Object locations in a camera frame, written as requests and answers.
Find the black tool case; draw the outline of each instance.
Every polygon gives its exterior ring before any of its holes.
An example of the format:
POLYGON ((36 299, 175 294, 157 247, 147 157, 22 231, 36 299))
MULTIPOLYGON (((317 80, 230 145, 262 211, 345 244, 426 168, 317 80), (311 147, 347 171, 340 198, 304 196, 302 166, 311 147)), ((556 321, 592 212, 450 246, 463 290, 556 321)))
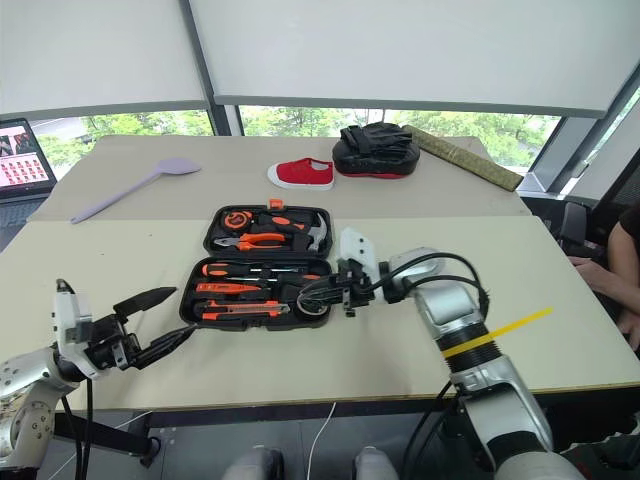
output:
POLYGON ((184 289, 180 303, 180 316, 189 323, 197 323, 204 328, 216 328, 227 331, 244 331, 249 327, 266 327, 267 330, 292 330, 295 328, 316 328, 328 320, 329 310, 322 315, 308 315, 296 304, 299 291, 315 276, 331 274, 331 266, 326 261, 332 246, 331 218, 326 210, 312 207, 284 206, 280 201, 271 201, 264 205, 229 205, 218 210, 204 239, 204 248, 209 257, 199 261, 193 268, 184 289), (247 223, 242 219, 249 217, 247 223), (309 235, 311 227, 320 227, 322 218, 326 234, 319 241, 318 250, 311 251, 313 241, 309 235), (238 227, 234 222, 225 220, 239 218, 238 227), (283 224, 273 218, 287 219, 283 224), (257 245, 277 246, 280 248, 250 248, 239 250, 237 246, 222 246, 216 240, 240 239, 243 234, 279 234, 284 241, 267 240, 257 245), (208 267, 208 275, 203 268, 211 264, 226 266, 208 267), (225 271, 255 269, 258 271, 242 275, 224 275, 225 271), (296 272, 275 272, 274 269, 297 270, 296 272), (229 280, 229 277, 251 278, 254 280, 229 280), (234 284, 240 289, 250 290, 243 293, 222 293, 208 291, 208 285, 234 284), (215 319, 204 319, 203 314, 211 311, 223 311, 227 303, 242 305, 260 305, 265 302, 286 304, 286 313, 220 313, 215 319))

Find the tree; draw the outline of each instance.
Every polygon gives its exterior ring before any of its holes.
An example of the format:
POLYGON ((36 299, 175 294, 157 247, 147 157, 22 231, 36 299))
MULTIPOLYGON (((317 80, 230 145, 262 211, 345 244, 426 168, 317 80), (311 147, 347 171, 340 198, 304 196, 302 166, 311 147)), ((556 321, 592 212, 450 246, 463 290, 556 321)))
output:
POLYGON ((105 135, 212 135, 207 112, 122 113, 84 117, 86 134, 63 140, 55 135, 42 135, 38 142, 55 166, 73 165, 89 153, 96 141, 105 135))
POLYGON ((38 143, 51 165, 63 166, 76 163, 93 149, 95 142, 84 143, 77 138, 65 141, 55 135, 42 135, 38 143))
POLYGON ((509 113, 398 111, 392 121, 438 137, 475 136, 500 165, 530 166, 547 141, 556 117, 509 113))
POLYGON ((338 136, 349 125, 349 115, 339 108, 243 107, 246 135, 280 137, 338 136))

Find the white cable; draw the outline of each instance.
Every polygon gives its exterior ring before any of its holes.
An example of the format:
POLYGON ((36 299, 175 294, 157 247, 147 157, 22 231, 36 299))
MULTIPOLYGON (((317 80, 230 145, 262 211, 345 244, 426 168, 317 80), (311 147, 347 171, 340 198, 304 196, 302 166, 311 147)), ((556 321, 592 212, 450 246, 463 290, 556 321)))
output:
POLYGON ((313 450, 316 448, 316 442, 318 441, 318 438, 320 438, 320 435, 322 434, 325 427, 329 423, 329 420, 331 420, 331 417, 333 416, 333 412, 335 411, 337 404, 338 402, 333 402, 333 406, 331 407, 329 416, 322 424, 322 427, 320 427, 320 430, 318 430, 318 433, 316 434, 316 438, 313 439, 313 443, 311 444, 311 450, 309 451, 309 465, 307 466, 307 480, 310 480, 311 478, 311 460, 313 459, 313 450))
MULTIPOLYGON (((139 418, 142 418, 142 417, 144 417, 145 415, 149 415, 150 413, 153 413, 153 410, 149 410, 148 412, 141 413, 141 414, 140 414, 140 415, 138 415, 137 417, 133 417, 131 420, 129 420, 129 421, 127 421, 127 422, 124 422, 124 423, 121 423, 120 425, 117 425, 117 426, 115 426, 115 427, 113 427, 113 428, 122 428, 122 427, 125 427, 125 426, 129 425, 130 423, 135 422, 135 421, 136 421, 136 420, 138 420, 139 418)), ((58 474, 62 471, 62 469, 63 469, 64 467, 66 467, 67 465, 69 465, 69 462, 70 462, 71 460, 73 460, 74 458, 76 458, 76 454, 75 454, 75 453, 74 453, 73 455, 71 455, 71 457, 69 457, 69 459, 68 459, 66 462, 64 462, 62 465, 60 465, 60 468, 59 468, 58 470, 56 470, 56 471, 54 472, 54 474, 53 474, 53 475, 51 475, 49 478, 47 478, 47 480, 51 480, 51 479, 52 479, 52 478, 54 478, 56 475, 58 475, 58 474)))

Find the human hand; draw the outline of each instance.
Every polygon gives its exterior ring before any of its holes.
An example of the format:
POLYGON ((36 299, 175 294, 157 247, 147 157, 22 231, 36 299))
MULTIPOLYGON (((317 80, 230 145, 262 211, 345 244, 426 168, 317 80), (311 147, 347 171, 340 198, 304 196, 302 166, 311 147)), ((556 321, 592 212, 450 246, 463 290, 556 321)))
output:
POLYGON ((569 260, 592 290, 606 294, 607 287, 614 280, 613 273, 589 258, 569 257, 569 260))
POLYGON ((633 351, 640 347, 640 315, 624 310, 616 322, 620 332, 629 335, 629 345, 633 351))

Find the white table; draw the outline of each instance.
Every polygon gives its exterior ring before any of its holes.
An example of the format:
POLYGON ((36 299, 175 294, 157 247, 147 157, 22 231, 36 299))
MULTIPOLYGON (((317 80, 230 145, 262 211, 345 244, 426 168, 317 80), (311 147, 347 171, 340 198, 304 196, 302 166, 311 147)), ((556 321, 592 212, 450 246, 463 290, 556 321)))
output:
MULTIPOLYGON (((467 257, 491 294, 488 326, 551 306, 554 313, 498 344, 535 392, 640 384, 640 363, 539 219, 525 217, 338 219, 374 243, 380 259, 426 245, 467 257)), ((182 288, 204 258, 207 221, 33 222, 0 255, 3 356, 52 340, 54 280, 89 295, 98 316, 156 286, 182 288)), ((458 267, 452 271, 464 273, 458 267)), ((128 325, 143 345, 183 325, 181 292, 128 325)), ((95 385, 96 408, 189 409, 326 400, 434 396, 447 368, 408 300, 335 308, 327 325, 289 332, 196 332, 142 372, 115 371, 95 385)), ((83 408, 81 391, 72 397, 83 408)))

